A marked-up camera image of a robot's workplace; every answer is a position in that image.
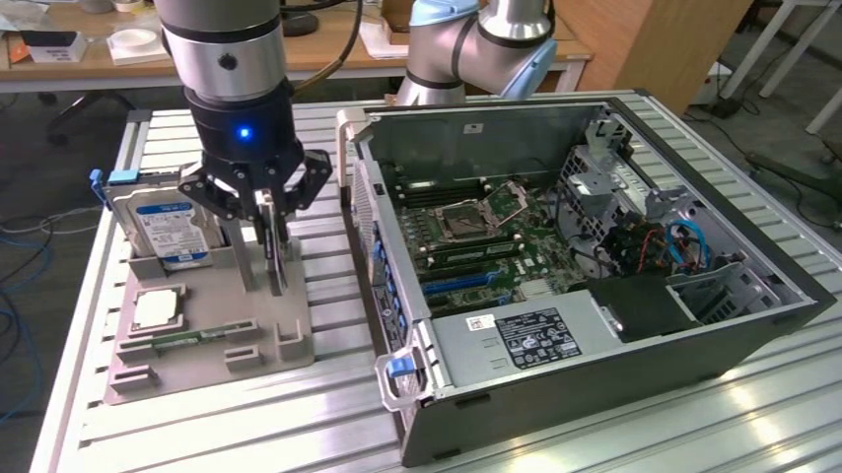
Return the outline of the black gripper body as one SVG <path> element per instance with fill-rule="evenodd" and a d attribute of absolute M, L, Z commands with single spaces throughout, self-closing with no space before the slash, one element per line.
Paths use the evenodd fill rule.
<path fill-rule="evenodd" d="M 187 88 L 185 96 L 203 146 L 203 169 L 226 183 L 247 175 L 250 187 L 270 190 L 266 161 L 275 155 L 303 149 L 293 117 L 293 84 L 287 81 L 263 96 L 245 101 L 205 98 Z"/>

